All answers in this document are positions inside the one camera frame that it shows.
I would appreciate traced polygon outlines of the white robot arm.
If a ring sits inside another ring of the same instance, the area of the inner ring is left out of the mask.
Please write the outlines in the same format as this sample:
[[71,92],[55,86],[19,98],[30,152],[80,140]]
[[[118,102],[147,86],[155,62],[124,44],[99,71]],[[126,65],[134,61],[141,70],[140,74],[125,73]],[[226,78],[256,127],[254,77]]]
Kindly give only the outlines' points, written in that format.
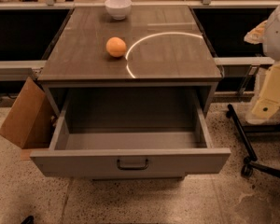
[[254,45],[262,44],[266,56],[280,61],[280,4],[266,21],[245,35],[244,41]]

